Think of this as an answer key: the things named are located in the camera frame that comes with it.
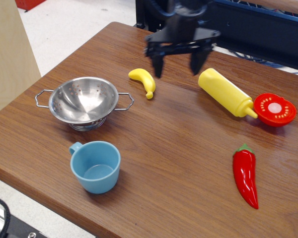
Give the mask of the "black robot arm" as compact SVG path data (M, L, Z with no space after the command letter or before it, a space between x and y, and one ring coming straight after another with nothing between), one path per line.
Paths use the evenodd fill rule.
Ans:
M145 1L151 14L165 21L160 31L146 37L146 56L151 59L156 77L161 77L167 55L190 54L190 68L194 75L199 73L220 36L218 30L202 27L208 3L209 0L172 0L165 11L156 1Z

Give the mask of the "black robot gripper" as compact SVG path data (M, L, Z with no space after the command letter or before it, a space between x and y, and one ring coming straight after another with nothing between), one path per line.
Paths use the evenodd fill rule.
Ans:
M199 73L221 35L203 27L205 13L205 9L145 10L144 27L152 32L146 36L145 55L151 58L156 77L161 78L168 55L191 54L191 71Z

